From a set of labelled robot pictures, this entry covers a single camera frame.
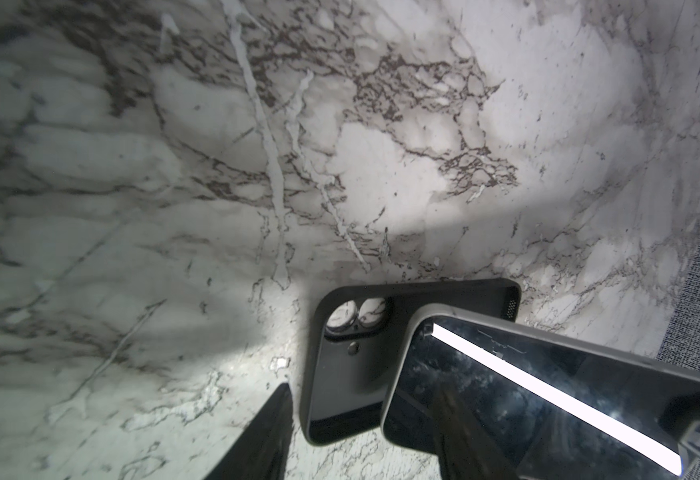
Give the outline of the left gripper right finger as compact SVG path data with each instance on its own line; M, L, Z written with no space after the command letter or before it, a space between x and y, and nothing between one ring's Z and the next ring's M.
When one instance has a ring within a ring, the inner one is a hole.
M516 468L452 385L437 387L431 412L442 479L519 479Z

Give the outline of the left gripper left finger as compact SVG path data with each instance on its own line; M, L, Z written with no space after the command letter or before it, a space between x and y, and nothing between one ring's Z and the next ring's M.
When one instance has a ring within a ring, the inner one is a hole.
M205 479L284 479L293 427L293 395L282 383Z

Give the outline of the black smartphone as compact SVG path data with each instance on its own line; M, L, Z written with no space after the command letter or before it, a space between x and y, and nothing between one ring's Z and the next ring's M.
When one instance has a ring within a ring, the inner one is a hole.
M700 393L681 368L444 304L413 316L385 401L384 437L437 458L431 404L452 385L519 479L684 479L661 428Z

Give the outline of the black phone case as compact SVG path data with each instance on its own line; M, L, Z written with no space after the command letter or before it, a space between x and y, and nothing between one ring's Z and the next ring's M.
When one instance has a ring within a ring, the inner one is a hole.
M408 324L439 303L515 321L522 298L509 279L441 281L337 288L310 322L300 420L317 446L379 427Z

